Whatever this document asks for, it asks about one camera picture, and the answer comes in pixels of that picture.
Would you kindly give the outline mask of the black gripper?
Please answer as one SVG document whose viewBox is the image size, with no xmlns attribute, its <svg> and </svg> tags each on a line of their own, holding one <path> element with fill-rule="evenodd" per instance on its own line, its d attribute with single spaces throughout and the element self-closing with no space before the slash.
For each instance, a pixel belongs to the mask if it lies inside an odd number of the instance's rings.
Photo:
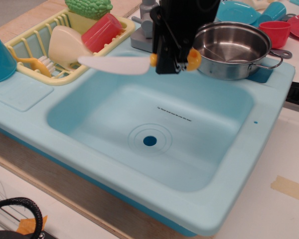
<svg viewBox="0 0 299 239">
<path fill-rule="evenodd" d="M 150 11 L 153 20 L 152 52 L 158 74 L 178 74 L 187 67 L 187 56 L 199 27 L 216 17 L 219 0 L 161 0 Z"/>
</svg>

